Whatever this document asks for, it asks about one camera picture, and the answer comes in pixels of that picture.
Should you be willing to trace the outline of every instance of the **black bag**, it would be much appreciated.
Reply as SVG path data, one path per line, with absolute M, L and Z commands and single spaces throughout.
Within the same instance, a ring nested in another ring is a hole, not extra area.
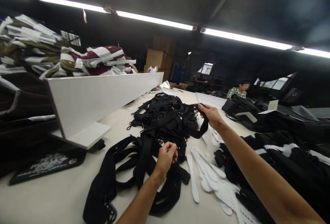
M 225 113 L 226 117 L 234 122 L 240 122 L 246 126 L 249 130 L 255 131 L 255 124 L 246 115 L 236 116 L 238 113 L 249 112 L 251 115 L 257 119 L 258 113 L 260 112 L 249 100 L 241 98 L 240 96 L 234 94 L 231 99 L 228 99 L 224 106 L 221 108 Z

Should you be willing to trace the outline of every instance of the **fluorescent light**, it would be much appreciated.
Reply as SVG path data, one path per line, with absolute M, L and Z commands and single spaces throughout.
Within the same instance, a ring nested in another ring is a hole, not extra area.
M 147 22 L 151 22 L 151 23 L 163 24 L 163 25 L 186 29 L 186 30 L 194 30 L 194 26 L 166 21 L 163 19 L 157 19 L 157 18 L 142 16 L 142 15 L 128 13 L 128 12 L 122 12 L 122 11 L 117 11 L 117 14 L 118 14 L 118 16 L 121 16 L 121 17 L 133 18 L 133 19 L 138 19 L 138 20 L 147 21 Z
M 304 50 L 299 50 L 297 52 L 303 53 L 303 54 L 310 54 L 310 55 L 330 58 L 330 53 L 329 52 L 320 51 L 320 50 L 304 49 Z
M 253 43 L 253 44 L 266 46 L 266 47 L 272 47 L 274 49 L 287 50 L 287 49 L 292 48 L 292 46 L 288 45 L 288 44 L 267 41 L 267 40 L 263 40 L 263 39 L 259 39 L 259 38 L 253 38 L 253 37 L 249 37 L 249 36 L 238 35 L 238 34 L 224 32 L 224 31 L 218 31 L 218 30 L 203 28 L 201 30 L 201 32 L 205 33 L 205 34 L 209 34 L 209 35 L 214 35 L 214 36 L 219 36 L 219 37 L 223 37 L 223 38 L 233 39 L 233 40 L 236 40 L 236 41 Z
M 45 2 L 49 2 L 49 3 L 53 3 L 53 4 L 61 4 L 64 6 L 77 7 L 77 8 L 82 8 L 82 9 L 86 9 L 86 10 L 106 13 L 106 11 L 103 9 L 103 7 L 92 6 L 92 5 L 68 1 L 68 0 L 40 0 L 40 1 L 45 1 Z

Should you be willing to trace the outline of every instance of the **black fabric with white stripe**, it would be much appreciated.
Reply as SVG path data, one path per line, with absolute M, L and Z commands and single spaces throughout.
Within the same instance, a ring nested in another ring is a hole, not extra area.
M 267 161 L 325 220 L 330 223 L 330 150 L 323 145 L 304 143 L 285 131 L 255 134 L 243 138 L 257 154 Z M 241 203 L 262 223 L 274 223 L 257 199 L 225 144 L 220 146 L 225 173 L 229 181 L 239 184 L 243 191 L 237 194 Z

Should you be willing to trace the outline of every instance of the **person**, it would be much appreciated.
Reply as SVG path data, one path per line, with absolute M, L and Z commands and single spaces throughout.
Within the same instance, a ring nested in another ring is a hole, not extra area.
M 277 224 L 325 224 L 314 209 L 285 179 L 261 158 L 226 122 L 216 107 L 198 105 L 209 124 L 222 137 L 246 180 Z M 176 145 L 167 142 L 160 150 L 154 173 L 143 184 L 117 224 L 144 224 L 157 189 L 177 159 Z
M 211 78 L 211 79 L 208 81 L 208 84 L 209 84 L 209 86 L 213 87 L 213 86 L 214 86 L 214 78 Z
M 201 74 L 199 78 L 197 78 L 197 80 L 199 81 L 205 81 L 205 79 L 203 78 L 203 75 Z
M 227 98 L 231 99 L 231 96 L 237 94 L 241 98 L 246 98 L 246 90 L 250 87 L 250 83 L 248 81 L 241 81 L 238 87 L 233 87 L 227 93 Z

